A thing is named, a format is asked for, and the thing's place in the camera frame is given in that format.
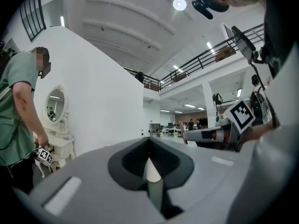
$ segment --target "ceiling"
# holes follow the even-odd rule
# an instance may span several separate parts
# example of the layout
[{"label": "ceiling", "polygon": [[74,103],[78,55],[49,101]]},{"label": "ceiling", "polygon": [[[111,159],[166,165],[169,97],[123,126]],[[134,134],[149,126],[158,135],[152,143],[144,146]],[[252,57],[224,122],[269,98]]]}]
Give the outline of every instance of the ceiling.
[{"label": "ceiling", "polygon": [[[244,86],[246,70],[238,74],[229,74],[217,80],[211,81],[212,93],[219,93],[223,102],[237,100],[237,90]],[[159,101],[162,110],[169,111],[199,111],[198,108],[206,109],[205,96],[202,86],[198,86],[180,94],[176,94],[168,99]],[[193,105],[196,108],[186,107],[184,105]]]},{"label": "ceiling", "polygon": [[65,0],[66,24],[122,66],[154,75],[166,64],[168,74],[172,61],[180,65],[206,50],[207,39],[222,41],[221,22],[252,9],[212,11],[208,20],[191,1],[177,11],[173,0]]}]

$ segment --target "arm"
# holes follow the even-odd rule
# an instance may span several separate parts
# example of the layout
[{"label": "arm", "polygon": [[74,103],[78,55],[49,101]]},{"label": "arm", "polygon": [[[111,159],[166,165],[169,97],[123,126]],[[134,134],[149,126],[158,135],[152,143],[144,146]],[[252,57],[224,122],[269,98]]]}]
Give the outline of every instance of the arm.
[{"label": "arm", "polygon": [[15,83],[13,85],[13,97],[15,107],[27,128],[35,132],[37,136],[46,135],[31,99],[30,84],[27,82]]}]

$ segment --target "headset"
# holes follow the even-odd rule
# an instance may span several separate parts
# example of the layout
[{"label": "headset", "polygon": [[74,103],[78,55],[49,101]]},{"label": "headset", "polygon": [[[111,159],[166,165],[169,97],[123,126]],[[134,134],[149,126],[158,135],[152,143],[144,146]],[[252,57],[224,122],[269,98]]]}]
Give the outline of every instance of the headset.
[{"label": "headset", "polygon": [[195,0],[191,2],[192,6],[201,14],[203,14],[209,20],[213,19],[213,15],[207,10],[210,8],[216,12],[226,12],[229,5],[221,5],[213,2],[212,0]]}]

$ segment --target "white column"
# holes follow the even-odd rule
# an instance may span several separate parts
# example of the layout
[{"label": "white column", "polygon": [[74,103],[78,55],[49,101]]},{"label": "white column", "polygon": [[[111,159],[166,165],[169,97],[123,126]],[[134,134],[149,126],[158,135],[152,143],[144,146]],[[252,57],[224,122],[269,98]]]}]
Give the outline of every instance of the white column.
[{"label": "white column", "polygon": [[216,123],[216,107],[213,104],[213,94],[209,82],[204,82],[202,84],[204,90],[205,100],[206,100],[206,114],[208,127],[215,127]]}]

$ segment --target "railing post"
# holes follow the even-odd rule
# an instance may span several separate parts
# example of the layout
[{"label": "railing post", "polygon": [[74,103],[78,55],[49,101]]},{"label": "railing post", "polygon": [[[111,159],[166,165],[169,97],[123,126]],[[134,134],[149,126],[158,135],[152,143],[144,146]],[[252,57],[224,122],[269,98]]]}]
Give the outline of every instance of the railing post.
[{"label": "railing post", "polygon": [[200,61],[200,57],[198,57],[198,61],[199,61],[200,65],[201,65],[201,68],[204,69],[204,67],[202,66],[202,63]]}]

